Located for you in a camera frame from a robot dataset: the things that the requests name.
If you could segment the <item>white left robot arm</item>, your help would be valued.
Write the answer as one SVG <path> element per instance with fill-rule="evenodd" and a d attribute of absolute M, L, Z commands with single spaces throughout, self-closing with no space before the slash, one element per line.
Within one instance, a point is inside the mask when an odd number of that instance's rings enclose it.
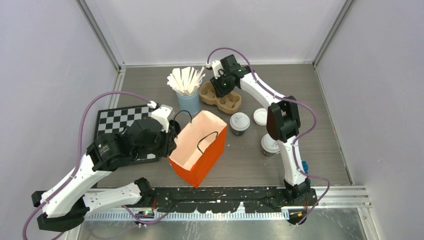
<path fill-rule="evenodd" d="M 66 232 L 89 216 L 110 208 L 136 204 L 148 207 L 155 192 L 144 177 L 103 193 L 87 191 L 118 168 L 148 154 L 170 156 L 177 147 L 175 137 L 180 132 L 180 124 L 174 119 L 165 129 L 158 120 L 147 116 L 120 132 L 99 135 L 82 155 L 76 174 L 63 178 L 50 190 L 31 195 L 33 205 L 42 209 L 37 217 L 39 229 Z"/>

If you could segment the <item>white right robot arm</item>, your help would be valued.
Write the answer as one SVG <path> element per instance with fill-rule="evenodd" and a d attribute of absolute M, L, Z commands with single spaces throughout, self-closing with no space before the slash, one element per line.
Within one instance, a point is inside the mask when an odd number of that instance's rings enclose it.
<path fill-rule="evenodd" d="M 241 66 L 234 55 L 207 63 L 206 68 L 213 71 L 210 82 L 217 97 L 223 98 L 239 88 L 267 109 L 266 130 L 276 141 L 283 161 L 285 198 L 291 205 L 299 205 L 311 187 L 296 142 L 301 127 L 296 99 L 273 90 L 250 66 Z"/>

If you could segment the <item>white coffee cup lid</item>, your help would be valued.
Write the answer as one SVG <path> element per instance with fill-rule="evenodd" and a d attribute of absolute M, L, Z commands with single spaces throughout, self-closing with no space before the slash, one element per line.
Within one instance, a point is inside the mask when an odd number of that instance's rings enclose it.
<path fill-rule="evenodd" d="M 270 153 L 279 153 L 280 148 L 276 140 L 274 140 L 268 133 L 261 139 L 261 150 L 266 150 Z"/>

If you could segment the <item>orange paper bag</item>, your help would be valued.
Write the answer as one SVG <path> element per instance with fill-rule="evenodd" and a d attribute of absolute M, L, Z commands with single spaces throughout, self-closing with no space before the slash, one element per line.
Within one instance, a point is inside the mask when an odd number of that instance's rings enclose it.
<path fill-rule="evenodd" d="M 210 111 L 200 111 L 175 139 L 168 157 L 175 173 L 198 188 L 225 149 L 228 124 Z"/>

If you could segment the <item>black paper coffee cup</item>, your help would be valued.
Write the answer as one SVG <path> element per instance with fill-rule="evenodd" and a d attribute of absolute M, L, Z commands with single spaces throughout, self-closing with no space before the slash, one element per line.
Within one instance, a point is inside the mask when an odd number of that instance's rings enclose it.
<path fill-rule="evenodd" d="M 262 149 L 261 152 L 264 156 L 267 156 L 267 157 L 272 157 L 272 156 L 275 156 L 276 154 L 278 154 L 278 152 L 268 152 L 265 149 Z"/>

